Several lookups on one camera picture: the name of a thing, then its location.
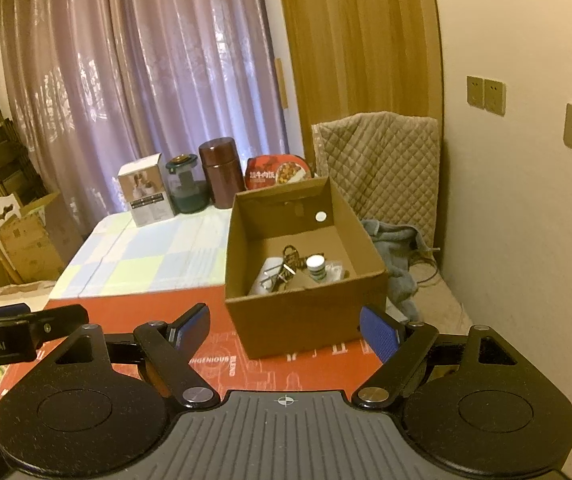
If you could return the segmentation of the green white pill bottle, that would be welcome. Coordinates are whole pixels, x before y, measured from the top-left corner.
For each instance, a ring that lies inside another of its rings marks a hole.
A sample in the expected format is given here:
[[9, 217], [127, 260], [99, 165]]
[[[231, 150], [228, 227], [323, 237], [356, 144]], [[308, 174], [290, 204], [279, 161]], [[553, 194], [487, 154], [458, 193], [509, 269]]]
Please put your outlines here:
[[321, 283], [326, 278], [326, 260], [323, 255], [310, 255], [306, 259], [308, 273], [312, 280]]

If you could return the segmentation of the metal wire rack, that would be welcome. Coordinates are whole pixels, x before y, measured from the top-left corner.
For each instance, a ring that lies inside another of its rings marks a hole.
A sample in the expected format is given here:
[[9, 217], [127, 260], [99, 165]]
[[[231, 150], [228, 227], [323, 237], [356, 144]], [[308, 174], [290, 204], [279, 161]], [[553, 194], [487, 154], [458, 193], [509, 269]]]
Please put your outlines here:
[[289, 281], [286, 281], [282, 275], [282, 271], [282, 264], [264, 270], [262, 279], [260, 280], [261, 288], [267, 292], [276, 292], [280, 286], [288, 283], [295, 276], [294, 275]]

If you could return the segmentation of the brown tiger toy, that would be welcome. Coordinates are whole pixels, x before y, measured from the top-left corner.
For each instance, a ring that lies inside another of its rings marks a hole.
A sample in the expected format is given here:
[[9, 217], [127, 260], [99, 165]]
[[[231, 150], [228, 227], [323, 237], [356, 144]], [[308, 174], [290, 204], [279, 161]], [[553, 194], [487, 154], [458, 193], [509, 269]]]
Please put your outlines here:
[[286, 281], [289, 281], [298, 271], [307, 269], [307, 258], [300, 255], [295, 246], [287, 245], [283, 250], [282, 258], [282, 275]]

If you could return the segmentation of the cardboard boxes on floor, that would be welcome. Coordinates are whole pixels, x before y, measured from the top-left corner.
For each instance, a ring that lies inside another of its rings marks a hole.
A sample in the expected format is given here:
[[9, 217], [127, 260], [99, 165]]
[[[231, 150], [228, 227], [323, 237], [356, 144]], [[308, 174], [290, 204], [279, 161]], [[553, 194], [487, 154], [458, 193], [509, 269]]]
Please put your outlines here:
[[21, 283], [56, 281], [83, 244], [59, 192], [19, 206], [0, 197], [0, 255]]

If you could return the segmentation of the checked pastel tablecloth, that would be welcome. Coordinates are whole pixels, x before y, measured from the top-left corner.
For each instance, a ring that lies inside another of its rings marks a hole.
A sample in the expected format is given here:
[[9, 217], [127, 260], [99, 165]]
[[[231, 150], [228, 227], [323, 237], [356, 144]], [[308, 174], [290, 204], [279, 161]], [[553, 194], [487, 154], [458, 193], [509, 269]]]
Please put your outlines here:
[[132, 214], [100, 220], [65, 268], [51, 300], [128, 296], [221, 286], [231, 211], [197, 214], [139, 228]]

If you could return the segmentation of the grey towel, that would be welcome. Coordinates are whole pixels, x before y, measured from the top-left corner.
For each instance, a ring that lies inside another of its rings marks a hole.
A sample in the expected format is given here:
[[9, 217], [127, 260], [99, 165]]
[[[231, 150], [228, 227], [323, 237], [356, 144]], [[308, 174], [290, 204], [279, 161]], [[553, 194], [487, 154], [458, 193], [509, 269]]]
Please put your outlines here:
[[[387, 270], [387, 307], [395, 307], [408, 322], [420, 322], [423, 317], [416, 307], [414, 296], [420, 285], [430, 283], [438, 273], [434, 248], [427, 245], [422, 233], [415, 226], [389, 224], [375, 219], [361, 221]], [[415, 263], [432, 267], [428, 278], [416, 281], [411, 273]]]

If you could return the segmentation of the white product box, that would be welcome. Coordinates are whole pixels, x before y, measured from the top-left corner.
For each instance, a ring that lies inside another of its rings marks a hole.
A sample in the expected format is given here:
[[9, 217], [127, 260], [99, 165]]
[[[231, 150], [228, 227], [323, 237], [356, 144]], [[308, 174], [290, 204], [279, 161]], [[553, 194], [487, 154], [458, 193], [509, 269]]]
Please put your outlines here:
[[127, 162], [118, 172], [118, 181], [138, 228], [175, 216], [160, 153]]

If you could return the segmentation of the green glass jar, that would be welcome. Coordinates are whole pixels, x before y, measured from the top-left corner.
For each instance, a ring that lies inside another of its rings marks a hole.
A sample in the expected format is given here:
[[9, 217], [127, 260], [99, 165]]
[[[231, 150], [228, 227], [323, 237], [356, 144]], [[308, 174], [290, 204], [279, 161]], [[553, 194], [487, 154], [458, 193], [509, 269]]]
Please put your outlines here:
[[169, 193], [178, 214], [194, 214], [210, 203], [207, 183], [194, 175], [197, 163], [196, 154], [178, 155], [166, 163]]

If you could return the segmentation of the brown cardboard box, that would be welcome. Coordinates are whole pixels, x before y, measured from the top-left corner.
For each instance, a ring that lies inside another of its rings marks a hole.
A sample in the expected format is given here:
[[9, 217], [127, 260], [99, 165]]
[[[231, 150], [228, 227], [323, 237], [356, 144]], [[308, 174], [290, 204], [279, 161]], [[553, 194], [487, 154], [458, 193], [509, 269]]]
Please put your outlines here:
[[329, 178], [238, 194], [226, 250], [225, 304], [251, 359], [359, 337], [384, 310], [387, 270]]

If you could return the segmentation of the brown metal canister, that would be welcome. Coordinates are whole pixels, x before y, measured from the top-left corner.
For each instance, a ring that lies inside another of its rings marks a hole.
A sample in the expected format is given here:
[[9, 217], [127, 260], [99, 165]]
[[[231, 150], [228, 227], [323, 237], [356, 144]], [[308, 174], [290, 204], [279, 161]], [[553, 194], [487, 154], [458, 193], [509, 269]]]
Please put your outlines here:
[[236, 194], [245, 191], [235, 140], [229, 136], [213, 139], [201, 144], [198, 152], [213, 205], [219, 209], [232, 208]]

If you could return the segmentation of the purple curtain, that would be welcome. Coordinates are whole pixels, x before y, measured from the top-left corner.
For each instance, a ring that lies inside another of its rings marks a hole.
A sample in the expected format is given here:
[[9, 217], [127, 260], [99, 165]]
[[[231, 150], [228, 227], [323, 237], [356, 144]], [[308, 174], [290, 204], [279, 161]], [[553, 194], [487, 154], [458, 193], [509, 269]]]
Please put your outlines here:
[[46, 186], [90, 232], [119, 169], [229, 136], [284, 153], [264, 0], [0, 0], [10, 110]]

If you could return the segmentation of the red beef rice bowl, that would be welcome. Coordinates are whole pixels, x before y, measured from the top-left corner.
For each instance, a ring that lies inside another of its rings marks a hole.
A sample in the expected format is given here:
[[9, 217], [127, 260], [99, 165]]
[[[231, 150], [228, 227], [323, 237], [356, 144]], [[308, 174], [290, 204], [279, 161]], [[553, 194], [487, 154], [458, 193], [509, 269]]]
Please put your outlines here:
[[292, 154], [261, 155], [248, 159], [245, 171], [247, 191], [296, 183], [312, 178], [304, 159]]

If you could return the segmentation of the wooden door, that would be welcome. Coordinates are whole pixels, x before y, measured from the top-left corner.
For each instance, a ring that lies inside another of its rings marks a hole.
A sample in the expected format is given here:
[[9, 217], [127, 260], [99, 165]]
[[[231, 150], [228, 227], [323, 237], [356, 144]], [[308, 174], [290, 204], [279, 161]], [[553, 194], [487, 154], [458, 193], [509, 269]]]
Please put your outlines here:
[[303, 154], [312, 126], [365, 112], [443, 118], [436, 0], [282, 0]]

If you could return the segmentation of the wall socket pair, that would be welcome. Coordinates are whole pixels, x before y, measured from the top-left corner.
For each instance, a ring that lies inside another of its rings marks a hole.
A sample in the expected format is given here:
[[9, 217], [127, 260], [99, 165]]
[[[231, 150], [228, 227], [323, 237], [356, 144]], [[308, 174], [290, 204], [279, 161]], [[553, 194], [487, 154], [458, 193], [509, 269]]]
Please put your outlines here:
[[467, 76], [466, 98], [470, 106], [482, 108], [495, 115], [505, 115], [506, 84], [502, 81]]

